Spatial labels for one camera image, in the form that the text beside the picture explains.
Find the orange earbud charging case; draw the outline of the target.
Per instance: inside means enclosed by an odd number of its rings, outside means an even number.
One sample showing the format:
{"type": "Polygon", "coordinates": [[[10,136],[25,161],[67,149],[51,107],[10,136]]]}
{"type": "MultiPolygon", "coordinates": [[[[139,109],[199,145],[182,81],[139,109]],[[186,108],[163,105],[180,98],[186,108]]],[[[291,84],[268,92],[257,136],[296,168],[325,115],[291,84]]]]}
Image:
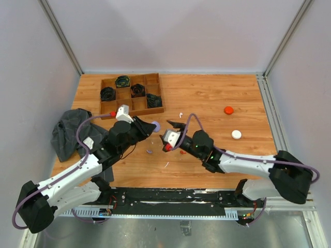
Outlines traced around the orange earbud charging case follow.
{"type": "Polygon", "coordinates": [[[234,113],[234,109],[231,106],[226,106],[224,108],[224,113],[227,114],[227,115],[231,115],[231,114],[234,113]]]}

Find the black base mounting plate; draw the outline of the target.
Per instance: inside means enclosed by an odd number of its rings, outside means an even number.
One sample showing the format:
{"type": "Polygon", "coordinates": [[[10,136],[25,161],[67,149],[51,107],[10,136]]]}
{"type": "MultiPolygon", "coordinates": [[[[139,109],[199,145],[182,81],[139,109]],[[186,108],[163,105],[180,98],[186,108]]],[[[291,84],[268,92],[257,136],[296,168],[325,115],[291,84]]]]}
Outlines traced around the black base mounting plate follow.
{"type": "Polygon", "coordinates": [[[261,208],[263,201],[237,196],[234,190],[173,188],[110,188],[88,205],[114,207],[129,205],[216,205],[225,208],[261,208]]]}

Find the green rolled necktie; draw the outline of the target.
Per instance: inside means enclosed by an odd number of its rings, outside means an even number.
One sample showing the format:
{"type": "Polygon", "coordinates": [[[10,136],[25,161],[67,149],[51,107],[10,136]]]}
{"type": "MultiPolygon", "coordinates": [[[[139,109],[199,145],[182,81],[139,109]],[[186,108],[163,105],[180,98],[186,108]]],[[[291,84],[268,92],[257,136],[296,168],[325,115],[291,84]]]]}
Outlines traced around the green rolled necktie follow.
{"type": "Polygon", "coordinates": [[[120,75],[115,80],[116,88],[125,88],[130,86],[130,77],[127,75],[120,75]]]}

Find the aluminium corner frame post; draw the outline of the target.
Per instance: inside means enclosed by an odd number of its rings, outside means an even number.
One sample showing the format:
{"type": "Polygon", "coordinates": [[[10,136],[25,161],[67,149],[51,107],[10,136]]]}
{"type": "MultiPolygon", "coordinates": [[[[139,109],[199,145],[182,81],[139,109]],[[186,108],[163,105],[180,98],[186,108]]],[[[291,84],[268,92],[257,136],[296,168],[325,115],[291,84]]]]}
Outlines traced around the aluminium corner frame post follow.
{"type": "Polygon", "coordinates": [[[309,11],[310,7],[314,3],[314,0],[304,0],[300,5],[297,13],[295,14],[290,26],[288,27],[286,33],[284,34],[283,38],[281,39],[279,45],[277,46],[271,60],[269,61],[266,69],[263,72],[263,77],[267,79],[272,72],[274,66],[276,65],[277,61],[279,60],[280,56],[286,49],[288,43],[290,42],[291,38],[293,37],[294,33],[296,32],[297,28],[299,27],[301,21],[303,20],[304,16],[309,11]]]}

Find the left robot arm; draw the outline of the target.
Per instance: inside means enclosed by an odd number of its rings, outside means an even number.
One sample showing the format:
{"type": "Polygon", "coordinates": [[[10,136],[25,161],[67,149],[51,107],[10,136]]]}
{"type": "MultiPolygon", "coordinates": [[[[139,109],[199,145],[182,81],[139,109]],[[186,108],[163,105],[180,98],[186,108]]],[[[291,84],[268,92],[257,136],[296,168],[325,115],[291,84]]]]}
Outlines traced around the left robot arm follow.
{"type": "Polygon", "coordinates": [[[18,197],[12,224],[36,234],[46,229],[63,212],[84,203],[106,204],[111,198],[107,183],[97,175],[120,161],[123,153],[154,132],[156,121],[148,123],[139,117],[117,118],[100,143],[61,173],[39,183],[26,182],[18,197]]]}

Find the dark rolled necktie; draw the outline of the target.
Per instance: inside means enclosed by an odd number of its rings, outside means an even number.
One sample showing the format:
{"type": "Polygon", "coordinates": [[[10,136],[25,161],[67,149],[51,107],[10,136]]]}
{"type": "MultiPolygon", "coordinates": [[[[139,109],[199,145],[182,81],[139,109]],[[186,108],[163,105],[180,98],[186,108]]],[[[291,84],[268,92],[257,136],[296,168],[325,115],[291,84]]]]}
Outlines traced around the dark rolled necktie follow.
{"type": "Polygon", "coordinates": [[[162,98],[161,96],[157,96],[154,94],[146,94],[147,107],[148,108],[156,108],[162,107],[162,98]]]}

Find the black rolled necktie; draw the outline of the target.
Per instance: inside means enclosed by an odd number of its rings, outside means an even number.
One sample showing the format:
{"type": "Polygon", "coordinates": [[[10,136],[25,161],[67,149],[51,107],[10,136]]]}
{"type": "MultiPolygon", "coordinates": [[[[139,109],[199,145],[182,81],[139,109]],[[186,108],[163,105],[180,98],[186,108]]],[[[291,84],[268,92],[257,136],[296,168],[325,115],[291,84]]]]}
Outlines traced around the black rolled necktie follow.
{"type": "Polygon", "coordinates": [[[116,91],[112,87],[105,87],[100,91],[100,99],[102,102],[113,101],[116,99],[116,91]]]}

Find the grey checked cloth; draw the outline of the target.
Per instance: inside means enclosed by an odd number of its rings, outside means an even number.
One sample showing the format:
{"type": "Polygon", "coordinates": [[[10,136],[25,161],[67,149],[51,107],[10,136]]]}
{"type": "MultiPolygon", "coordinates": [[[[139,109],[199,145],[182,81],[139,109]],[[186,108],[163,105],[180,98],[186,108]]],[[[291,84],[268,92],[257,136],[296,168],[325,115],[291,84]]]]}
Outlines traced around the grey checked cloth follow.
{"type": "MultiPolygon", "coordinates": [[[[51,145],[60,162],[65,162],[77,152],[81,158],[86,150],[78,143],[76,133],[80,124],[92,117],[90,111],[82,108],[64,112],[52,131],[51,145]]],[[[91,138],[98,145],[108,135],[108,130],[90,121],[86,122],[79,132],[80,141],[91,138]]]]}

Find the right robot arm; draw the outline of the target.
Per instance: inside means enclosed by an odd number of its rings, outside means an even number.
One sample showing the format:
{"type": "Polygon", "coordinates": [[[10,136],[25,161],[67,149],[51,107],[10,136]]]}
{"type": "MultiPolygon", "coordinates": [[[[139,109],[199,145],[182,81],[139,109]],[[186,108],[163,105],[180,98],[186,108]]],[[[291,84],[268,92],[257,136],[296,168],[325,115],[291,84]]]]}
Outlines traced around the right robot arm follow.
{"type": "Polygon", "coordinates": [[[204,130],[186,135],[184,123],[171,122],[160,138],[164,152],[180,148],[202,161],[211,173],[240,173],[257,176],[256,180],[242,179],[234,194],[235,202],[245,207],[253,200],[281,196],[295,203],[305,204],[312,184],[313,171],[295,156],[280,150],[276,155],[254,156],[217,148],[204,130]]]}

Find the white earbud charging case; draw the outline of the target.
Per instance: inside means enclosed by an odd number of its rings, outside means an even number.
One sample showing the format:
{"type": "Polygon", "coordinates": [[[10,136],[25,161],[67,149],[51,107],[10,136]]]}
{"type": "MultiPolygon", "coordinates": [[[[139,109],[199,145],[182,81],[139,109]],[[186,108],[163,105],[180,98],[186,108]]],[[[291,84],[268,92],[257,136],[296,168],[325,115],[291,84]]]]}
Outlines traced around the white earbud charging case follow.
{"type": "Polygon", "coordinates": [[[239,130],[233,130],[231,132],[231,136],[232,136],[233,139],[238,140],[238,139],[242,138],[242,133],[239,130]]]}

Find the red patterned rolled necktie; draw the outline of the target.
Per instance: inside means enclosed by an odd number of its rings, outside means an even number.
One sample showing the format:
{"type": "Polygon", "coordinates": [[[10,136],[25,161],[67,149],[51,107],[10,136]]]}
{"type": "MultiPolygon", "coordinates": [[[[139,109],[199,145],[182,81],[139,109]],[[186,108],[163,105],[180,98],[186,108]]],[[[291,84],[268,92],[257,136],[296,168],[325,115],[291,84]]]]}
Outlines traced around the red patterned rolled necktie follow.
{"type": "Polygon", "coordinates": [[[130,87],[131,97],[145,97],[145,87],[142,84],[134,84],[130,87]]]}

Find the aluminium left frame post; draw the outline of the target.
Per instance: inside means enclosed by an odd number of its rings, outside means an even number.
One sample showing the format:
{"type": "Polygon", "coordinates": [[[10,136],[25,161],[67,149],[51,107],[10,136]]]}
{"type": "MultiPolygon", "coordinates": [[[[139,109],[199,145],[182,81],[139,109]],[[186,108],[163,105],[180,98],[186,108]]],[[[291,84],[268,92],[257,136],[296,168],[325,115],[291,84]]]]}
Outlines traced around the aluminium left frame post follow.
{"type": "Polygon", "coordinates": [[[78,73],[79,76],[83,75],[84,71],[83,71],[80,63],[78,62],[78,59],[76,58],[67,38],[54,14],[54,11],[52,10],[52,7],[51,7],[49,1],[38,0],[37,2],[39,3],[40,7],[44,11],[47,19],[49,20],[54,32],[56,33],[61,45],[63,46],[69,60],[71,61],[72,65],[74,66],[76,72],[78,73]]]}

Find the wooden compartment tray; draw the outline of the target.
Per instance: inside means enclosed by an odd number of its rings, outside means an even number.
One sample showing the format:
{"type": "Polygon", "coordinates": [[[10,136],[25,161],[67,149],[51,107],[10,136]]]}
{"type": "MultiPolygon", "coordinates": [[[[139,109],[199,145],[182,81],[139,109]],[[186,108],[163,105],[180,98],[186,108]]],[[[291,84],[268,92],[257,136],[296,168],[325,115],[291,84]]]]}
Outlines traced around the wooden compartment tray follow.
{"type": "Polygon", "coordinates": [[[148,108],[146,94],[154,94],[161,96],[161,84],[160,76],[158,73],[150,74],[138,74],[138,75],[128,75],[130,77],[130,86],[125,88],[116,88],[115,80],[116,77],[106,78],[101,80],[100,91],[105,87],[112,87],[116,91],[116,99],[113,101],[102,102],[100,99],[100,111],[101,115],[109,114],[111,111],[117,111],[117,109],[125,104],[129,106],[129,114],[131,116],[135,115],[149,115],[149,114],[159,114],[163,113],[165,110],[163,99],[162,107],[148,108]],[[145,87],[145,97],[132,98],[130,87],[134,84],[142,84],[145,87]]]}

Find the lilac earbud charging case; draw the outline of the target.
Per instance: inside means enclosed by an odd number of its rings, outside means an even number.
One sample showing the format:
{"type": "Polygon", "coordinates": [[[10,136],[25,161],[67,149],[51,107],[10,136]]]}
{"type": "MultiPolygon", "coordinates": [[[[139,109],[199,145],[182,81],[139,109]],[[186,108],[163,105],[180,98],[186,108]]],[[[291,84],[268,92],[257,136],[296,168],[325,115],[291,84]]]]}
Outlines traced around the lilac earbud charging case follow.
{"type": "Polygon", "coordinates": [[[157,122],[157,121],[153,121],[152,124],[155,125],[155,128],[154,128],[153,132],[155,132],[155,133],[159,132],[160,129],[161,129],[161,125],[160,125],[160,123],[157,122]]]}

